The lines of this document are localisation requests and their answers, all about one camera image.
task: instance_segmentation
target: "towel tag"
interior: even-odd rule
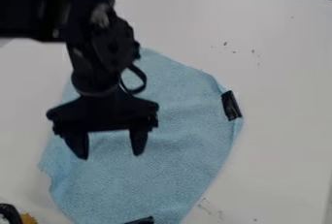
[[[229,121],[242,117],[242,113],[234,97],[233,91],[229,90],[226,93],[223,93],[221,95],[221,101]]]

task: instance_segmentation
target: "black object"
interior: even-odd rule
[[[145,219],[135,220],[135,221],[127,222],[125,224],[154,224],[154,220],[153,220],[153,217],[150,216]]]
[[[53,130],[80,158],[88,157],[88,132],[128,129],[133,153],[144,152],[157,127],[158,105],[133,96],[147,76],[133,62],[140,45],[118,17],[115,0],[0,0],[0,37],[65,42],[72,83],[81,97],[47,113]],[[128,89],[120,75],[133,71],[143,82]]]
[[[239,105],[234,97],[233,91],[229,90],[221,95],[223,109],[229,121],[242,117]]]
[[[2,214],[10,224],[22,224],[17,209],[12,205],[0,204],[0,214]]]
[[[146,75],[133,65],[140,58],[140,45],[112,6],[104,7],[108,10],[102,8],[101,15],[105,14],[109,23],[105,27],[92,24],[90,42],[68,46],[72,82],[82,96],[47,113],[54,133],[82,159],[88,158],[88,132],[128,129],[133,153],[140,155],[148,132],[158,125],[158,105],[132,95],[144,90],[147,83]],[[143,81],[142,86],[128,89],[124,85],[120,74],[126,68]]]

